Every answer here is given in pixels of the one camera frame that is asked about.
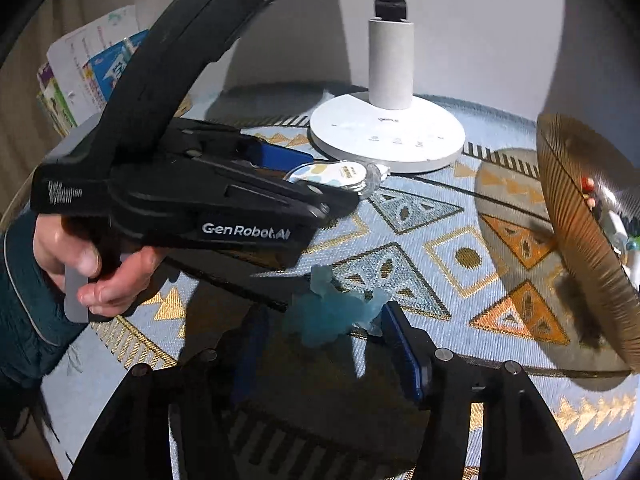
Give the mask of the person's left forearm sleeve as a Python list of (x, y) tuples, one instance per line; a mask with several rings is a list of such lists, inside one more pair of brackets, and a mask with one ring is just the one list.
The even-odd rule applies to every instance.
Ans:
[(1, 234), (1, 381), (23, 388), (52, 372), (86, 328), (66, 318), (63, 293), (36, 263), (35, 225), (25, 211)]

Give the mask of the person's left hand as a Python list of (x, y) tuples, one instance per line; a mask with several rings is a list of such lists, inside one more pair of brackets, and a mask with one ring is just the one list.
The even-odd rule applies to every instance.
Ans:
[[(67, 268), (85, 278), (96, 278), (102, 271), (98, 248), (87, 237), (76, 234), (59, 214), (37, 217), (32, 250), (38, 266), (63, 292)], [(82, 286), (76, 297), (92, 314), (106, 318), (123, 314), (148, 288), (167, 254), (167, 249), (144, 246), (130, 254), (114, 273)]]

